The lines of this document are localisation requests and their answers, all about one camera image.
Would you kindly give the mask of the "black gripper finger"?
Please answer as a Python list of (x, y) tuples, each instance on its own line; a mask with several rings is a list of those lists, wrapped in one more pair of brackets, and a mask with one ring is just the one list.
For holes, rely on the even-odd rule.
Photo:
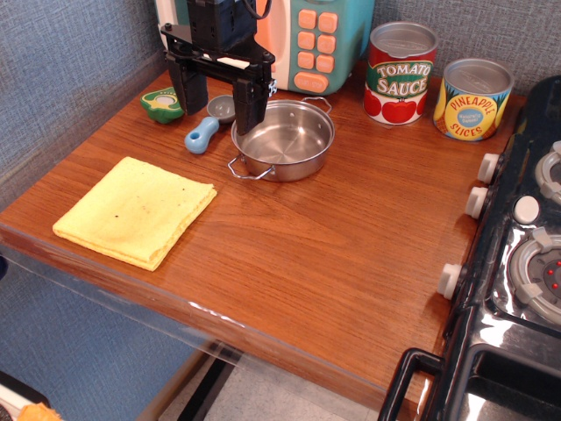
[(206, 76), (198, 70), (194, 61), (167, 54), (166, 62), (181, 109), (187, 115), (196, 114), (208, 103)]
[(239, 79), (233, 83), (237, 133), (245, 135), (264, 120), (268, 87), (261, 82)]

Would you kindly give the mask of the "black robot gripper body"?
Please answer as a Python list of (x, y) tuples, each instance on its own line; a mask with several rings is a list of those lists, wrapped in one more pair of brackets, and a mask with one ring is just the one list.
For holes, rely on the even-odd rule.
[(272, 83), (275, 57), (255, 39), (257, 23), (272, 3), (258, 11), (255, 1), (187, 1), (188, 23), (166, 22), (167, 61), (182, 71), (225, 82)]

